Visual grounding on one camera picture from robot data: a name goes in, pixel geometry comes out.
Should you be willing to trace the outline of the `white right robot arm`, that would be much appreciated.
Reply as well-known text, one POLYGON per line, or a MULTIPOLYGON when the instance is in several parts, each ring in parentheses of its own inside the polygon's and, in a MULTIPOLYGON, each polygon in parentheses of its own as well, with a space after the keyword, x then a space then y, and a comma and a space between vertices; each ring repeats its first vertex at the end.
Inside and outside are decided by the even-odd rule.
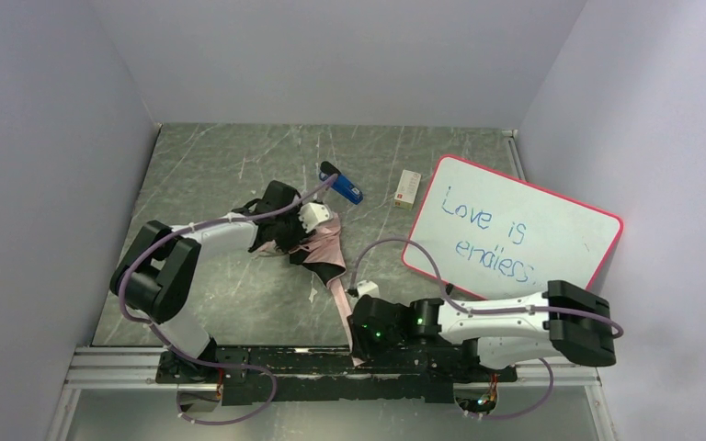
POLYGON ((355 358, 381 361, 411 351, 449 371, 503 370, 552 356, 610 367, 622 333, 606 300, 563 280, 505 300, 444 297, 404 305, 362 295, 347 322, 355 358))

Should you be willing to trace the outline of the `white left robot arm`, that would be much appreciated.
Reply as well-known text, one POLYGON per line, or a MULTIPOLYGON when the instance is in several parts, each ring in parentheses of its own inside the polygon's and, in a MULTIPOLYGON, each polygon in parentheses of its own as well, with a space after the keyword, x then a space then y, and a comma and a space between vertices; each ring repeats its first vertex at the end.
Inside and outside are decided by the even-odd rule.
POLYGON ((312 194, 271 181, 264 194, 213 220, 145 223, 121 258, 110 291, 124 317, 145 325, 170 354, 168 377, 203 381, 219 368, 218 345, 188 307, 197 267, 210 256, 283 248, 308 237, 300 212, 312 194))

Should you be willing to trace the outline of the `pink and black folding umbrella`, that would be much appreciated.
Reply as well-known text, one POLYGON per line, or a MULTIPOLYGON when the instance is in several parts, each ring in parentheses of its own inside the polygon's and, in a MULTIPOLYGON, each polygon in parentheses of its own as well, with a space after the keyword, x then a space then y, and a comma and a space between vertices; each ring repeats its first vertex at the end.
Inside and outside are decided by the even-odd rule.
MULTIPOLYGON (((341 277, 347 272, 347 265, 341 250, 341 222, 336 214, 326 228, 311 233, 308 240, 288 252, 262 251, 262 253, 285 254, 291 264, 302 266, 314 273, 330 291, 342 322, 349 348, 352 348, 352 338, 347 323, 347 317, 352 313, 347 294, 343 288, 341 277)), ((254 253, 254 244, 248 249, 254 253)))

